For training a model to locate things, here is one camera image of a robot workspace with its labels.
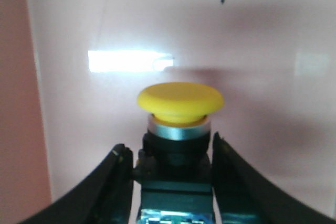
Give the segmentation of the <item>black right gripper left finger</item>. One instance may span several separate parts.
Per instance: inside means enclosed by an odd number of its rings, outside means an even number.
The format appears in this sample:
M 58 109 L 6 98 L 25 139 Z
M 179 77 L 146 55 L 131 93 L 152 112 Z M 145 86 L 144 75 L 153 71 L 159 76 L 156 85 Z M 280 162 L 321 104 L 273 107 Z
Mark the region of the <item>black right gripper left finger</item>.
M 128 223 L 132 170 L 132 151 L 117 144 L 76 187 L 23 223 Z

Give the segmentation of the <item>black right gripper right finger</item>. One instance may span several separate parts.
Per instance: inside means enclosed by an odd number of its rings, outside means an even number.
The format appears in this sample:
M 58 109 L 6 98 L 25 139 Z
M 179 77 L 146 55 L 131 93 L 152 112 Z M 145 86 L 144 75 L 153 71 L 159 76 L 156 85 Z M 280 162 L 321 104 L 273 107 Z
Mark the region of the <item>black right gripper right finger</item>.
M 212 175 L 222 223 L 335 223 L 267 180 L 219 133 L 213 138 Z

